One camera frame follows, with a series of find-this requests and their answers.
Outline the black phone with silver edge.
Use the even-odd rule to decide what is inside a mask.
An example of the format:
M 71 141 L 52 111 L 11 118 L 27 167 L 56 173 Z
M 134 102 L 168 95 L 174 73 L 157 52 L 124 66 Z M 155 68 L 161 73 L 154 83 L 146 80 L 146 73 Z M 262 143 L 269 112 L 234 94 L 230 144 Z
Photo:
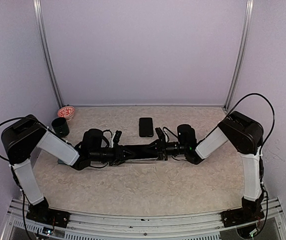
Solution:
M 141 117 L 139 119 L 139 136 L 150 138 L 154 135 L 153 120 L 151 117 Z

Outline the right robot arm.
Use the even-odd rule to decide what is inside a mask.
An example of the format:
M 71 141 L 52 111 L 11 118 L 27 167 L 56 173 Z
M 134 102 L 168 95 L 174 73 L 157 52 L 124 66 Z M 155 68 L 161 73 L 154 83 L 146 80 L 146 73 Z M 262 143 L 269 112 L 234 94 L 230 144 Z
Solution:
M 257 215 L 263 200 L 264 165 L 261 159 L 263 127 L 257 121 L 234 111 L 200 141 L 189 124 L 177 127 L 177 142 L 167 142 L 162 130 L 156 130 L 159 138 L 143 148 L 150 158 L 184 155 L 186 161 L 198 165 L 213 152 L 230 142 L 240 154 L 244 170 L 244 195 L 238 217 L 249 222 Z

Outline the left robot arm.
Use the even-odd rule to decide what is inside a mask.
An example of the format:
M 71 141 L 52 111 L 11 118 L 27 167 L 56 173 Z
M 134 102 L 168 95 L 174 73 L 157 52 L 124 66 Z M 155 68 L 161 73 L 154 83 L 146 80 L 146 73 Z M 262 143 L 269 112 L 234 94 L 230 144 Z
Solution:
M 81 142 L 73 146 L 54 130 L 50 130 L 34 115 L 12 118 L 12 125 L 1 133 L 13 176 L 30 203 L 30 211 L 46 223 L 53 217 L 48 201 L 34 176 L 30 157 L 35 149 L 44 151 L 74 170 L 92 167 L 92 162 L 113 166 L 125 163 L 126 148 L 116 144 L 116 134 L 108 140 L 102 130 L 92 128 L 83 134 Z

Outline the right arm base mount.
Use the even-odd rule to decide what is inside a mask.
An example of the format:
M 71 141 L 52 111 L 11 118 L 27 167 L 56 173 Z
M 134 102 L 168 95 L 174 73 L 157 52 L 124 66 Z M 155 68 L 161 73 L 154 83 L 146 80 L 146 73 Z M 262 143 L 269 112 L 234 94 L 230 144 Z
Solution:
M 265 214 L 262 208 L 252 213 L 251 210 L 244 208 L 228 209 L 221 212 L 221 219 L 225 228 L 242 225 L 263 219 Z

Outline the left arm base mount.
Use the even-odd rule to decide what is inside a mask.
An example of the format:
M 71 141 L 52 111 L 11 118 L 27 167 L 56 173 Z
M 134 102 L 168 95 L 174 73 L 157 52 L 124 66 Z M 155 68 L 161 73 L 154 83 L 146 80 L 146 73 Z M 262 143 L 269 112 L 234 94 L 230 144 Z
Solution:
M 26 214 L 28 220 L 50 225 L 53 227 L 67 228 L 71 213 L 49 208 L 45 213 L 36 213 L 29 210 Z

